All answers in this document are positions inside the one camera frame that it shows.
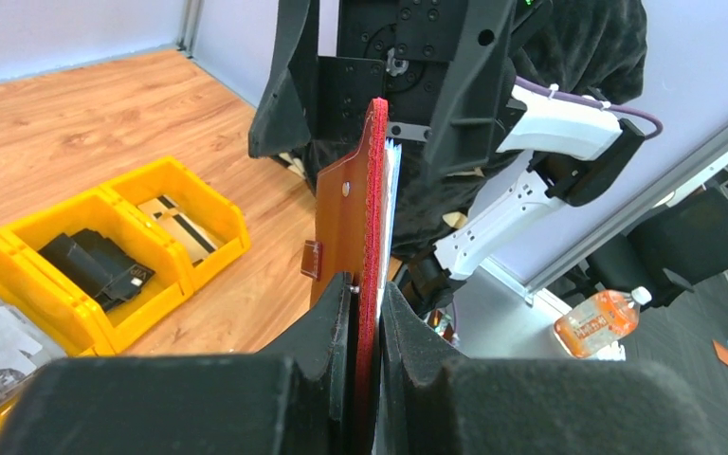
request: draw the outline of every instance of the plastic bottle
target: plastic bottle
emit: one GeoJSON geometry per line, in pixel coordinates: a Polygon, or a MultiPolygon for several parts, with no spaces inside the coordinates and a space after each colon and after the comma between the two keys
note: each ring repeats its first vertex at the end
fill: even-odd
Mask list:
{"type": "Polygon", "coordinates": [[[572,356],[590,357],[631,334],[638,326],[641,306],[650,301],[651,294],[644,287],[630,294],[601,291],[558,319],[554,334],[572,356]]]}

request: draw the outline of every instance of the yellow bin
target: yellow bin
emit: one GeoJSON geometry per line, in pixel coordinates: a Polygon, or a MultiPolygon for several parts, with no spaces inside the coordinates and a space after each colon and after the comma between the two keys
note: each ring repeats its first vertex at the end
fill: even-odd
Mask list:
{"type": "Polygon", "coordinates": [[[109,180],[101,187],[110,197],[126,201],[126,209],[167,245],[177,245],[185,252],[185,248],[165,229],[137,208],[163,195],[172,198],[178,209],[220,242],[218,248],[201,263],[193,265],[186,259],[185,267],[194,289],[201,289],[249,250],[249,233],[239,208],[172,157],[158,159],[109,180]]]}
{"type": "Polygon", "coordinates": [[[80,297],[116,353],[121,353],[193,294],[183,251],[160,240],[132,216],[121,201],[94,189],[7,225],[0,236],[24,252],[30,262],[67,292],[80,297]],[[115,242],[139,263],[155,271],[141,293],[106,313],[75,283],[37,251],[57,235],[89,228],[115,242]]]}
{"type": "MultiPolygon", "coordinates": [[[[104,333],[82,300],[50,281],[21,254],[0,239],[0,297],[16,306],[68,355],[113,355],[104,333]]],[[[14,404],[0,407],[0,425],[14,404]]]]}

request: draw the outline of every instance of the wood grain surface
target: wood grain surface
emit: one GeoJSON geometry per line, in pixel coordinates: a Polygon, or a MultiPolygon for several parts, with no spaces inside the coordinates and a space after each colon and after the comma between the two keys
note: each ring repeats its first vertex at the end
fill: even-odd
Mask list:
{"type": "Polygon", "coordinates": [[[172,155],[241,208],[252,248],[128,354],[256,351],[308,309],[315,202],[247,157],[253,112],[173,50],[0,84],[0,226],[172,155]]]}

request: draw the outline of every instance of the office chair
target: office chair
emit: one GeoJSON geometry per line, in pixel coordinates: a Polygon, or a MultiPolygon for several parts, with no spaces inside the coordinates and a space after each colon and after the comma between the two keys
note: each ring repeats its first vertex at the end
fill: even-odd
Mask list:
{"type": "Polygon", "coordinates": [[[717,190],[691,196],[645,220],[628,235],[616,235],[587,258],[585,274],[565,278],[576,288],[563,294],[589,296],[605,289],[629,292],[645,286],[647,307],[668,306],[693,285],[728,269],[728,200],[717,190]]]}

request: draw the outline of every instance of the circular hole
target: circular hole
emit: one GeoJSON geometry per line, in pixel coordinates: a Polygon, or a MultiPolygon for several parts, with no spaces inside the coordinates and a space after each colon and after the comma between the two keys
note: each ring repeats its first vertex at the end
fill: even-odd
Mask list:
{"type": "Polygon", "coordinates": [[[492,30],[484,29],[479,33],[479,44],[482,46],[489,46],[495,41],[495,33],[492,30]]]}

